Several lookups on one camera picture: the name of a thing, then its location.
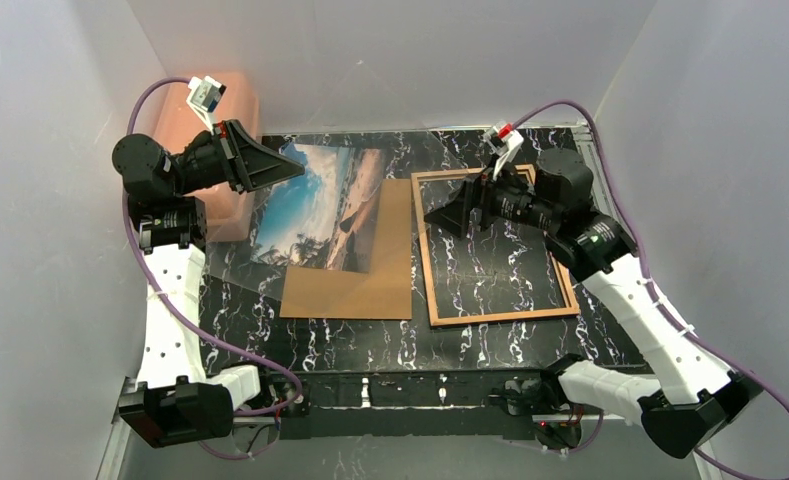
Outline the wooden picture frame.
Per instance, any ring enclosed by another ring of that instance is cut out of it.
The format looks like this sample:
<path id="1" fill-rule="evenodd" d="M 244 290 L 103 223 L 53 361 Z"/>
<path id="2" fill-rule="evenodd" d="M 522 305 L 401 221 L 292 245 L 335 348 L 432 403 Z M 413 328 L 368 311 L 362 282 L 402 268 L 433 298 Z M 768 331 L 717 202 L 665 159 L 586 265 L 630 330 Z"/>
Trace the wooden picture frame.
<path id="1" fill-rule="evenodd" d="M 425 220 L 425 213 L 444 204 L 470 173 L 459 169 L 411 176 L 414 321 L 452 328 L 580 314 L 570 275 L 546 251 L 539 230 L 498 220 L 482 231 L 473 214 L 459 238 Z"/>

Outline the beach landscape photo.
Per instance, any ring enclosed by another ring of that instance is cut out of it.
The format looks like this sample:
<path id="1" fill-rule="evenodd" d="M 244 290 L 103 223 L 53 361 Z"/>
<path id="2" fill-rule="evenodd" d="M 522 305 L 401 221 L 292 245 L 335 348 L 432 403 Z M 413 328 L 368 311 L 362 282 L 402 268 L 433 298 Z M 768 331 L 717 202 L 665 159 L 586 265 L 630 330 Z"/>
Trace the beach landscape photo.
<path id="1" fill-rule="evenodd" d="M 368 272 L 389 152 L 309 142 L 280 152 L 305 174 L 272 188 L 254 230 L 255 261 Z"/>

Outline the clear acrylic sheet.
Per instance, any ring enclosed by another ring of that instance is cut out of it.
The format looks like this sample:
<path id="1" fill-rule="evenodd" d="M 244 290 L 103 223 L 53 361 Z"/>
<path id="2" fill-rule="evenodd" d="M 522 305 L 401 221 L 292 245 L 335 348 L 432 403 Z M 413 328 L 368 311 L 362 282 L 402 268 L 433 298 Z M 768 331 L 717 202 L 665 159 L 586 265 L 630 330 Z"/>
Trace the clear acrylic sheet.
<path id="1" fill-rule="evenodd" d="M 409 130 L 292 134 L 267 136 L 263 140 L 266 147 L 280 154 L 282 154 L 280 149 L 291 142 L 386 150 L 390 157 L 384 180 L 406 179 L 410 183 L 414 173 L 481 167 L 486 163 L 488 157 L 486 148 L 479 146 L 478 136 L 474 132 L 466 134 L 463 138 L 450 131 Z M 253 193 L 255 204 L 251 217 L 251 231 L 247 238 L 236 242 L 211 244 L 207 249 L 210 275 L 226 283 L 244 287 L 261 296 L 273 299 L 282 297 L 284 277 L 290 266 L 256 262 L 253 258 L 253 243 L 254 230 L 262 217 L 264 203 L 276 185 Z M 415 235 L 416 230 L 412 218 L 413 241 Z"/>

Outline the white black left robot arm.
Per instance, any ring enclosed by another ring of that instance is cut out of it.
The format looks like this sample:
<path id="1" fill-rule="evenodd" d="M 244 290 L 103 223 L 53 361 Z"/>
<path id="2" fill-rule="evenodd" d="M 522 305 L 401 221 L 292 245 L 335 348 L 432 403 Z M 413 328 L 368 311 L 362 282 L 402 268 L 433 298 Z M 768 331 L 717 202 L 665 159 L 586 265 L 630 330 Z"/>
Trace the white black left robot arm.
<path id="1" fill-rule="evenodd" d="M 301 380 L 286 367 L 237 346 L 241 363 L 215 375 L 200 346 L 226 349 L 199 324 L 207 221 L 197 192 L 227 184 L 250 193 L 305 169 L 251 136 L 236 119 L 198 133 L 179 153 L 130 133 L 111 162 L 124 191 L 124 226 L 147 281 L 146 330 L 135 387 L 118 400 L 120 418 L 159 449 L 228 436 L 239 417 L 279 413 L 300 400 Z"/>

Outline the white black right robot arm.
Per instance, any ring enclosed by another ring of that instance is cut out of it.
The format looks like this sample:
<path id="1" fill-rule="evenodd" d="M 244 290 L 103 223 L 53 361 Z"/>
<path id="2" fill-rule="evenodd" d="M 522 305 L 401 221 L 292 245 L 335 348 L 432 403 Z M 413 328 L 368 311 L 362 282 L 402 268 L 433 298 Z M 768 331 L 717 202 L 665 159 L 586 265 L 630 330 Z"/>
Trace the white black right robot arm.
<path id="1" fill-rule="evenodd" d="M 532 181 L 511 166 L 485 169 L 466 177 L 425 220 L 458 237 L 472 221 L 487 227 L 502 219 L 542 230 L 546 250 L 607 308 L 654 371 L 646 379 L 569 354 L 506 391 L 508 405 L 597 407 L 639 425 L 660 450 L 683 458 L 733 422 L 761 389 L 696 346 L 688 327 L 666 319 L 649 296 L 636 243 L 596 208 L 593 181 L 577 152 L 553 148 L 539 156 Z"/>

